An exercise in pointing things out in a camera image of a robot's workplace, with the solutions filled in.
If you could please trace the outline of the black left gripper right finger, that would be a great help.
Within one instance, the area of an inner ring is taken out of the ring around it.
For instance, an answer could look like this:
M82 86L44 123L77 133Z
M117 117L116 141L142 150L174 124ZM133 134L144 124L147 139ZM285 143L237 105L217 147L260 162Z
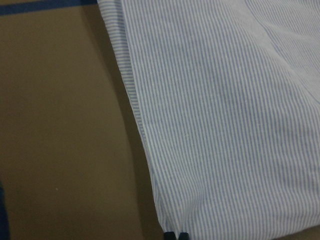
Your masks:
M190 236L187 232L181 232L178 236L178 240L189 240Z

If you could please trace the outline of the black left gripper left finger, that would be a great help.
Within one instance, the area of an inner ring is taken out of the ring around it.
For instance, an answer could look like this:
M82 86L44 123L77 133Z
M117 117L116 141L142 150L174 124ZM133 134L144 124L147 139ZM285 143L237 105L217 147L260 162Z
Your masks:
M176 234L173 231L163 233L164 240L177 240Z

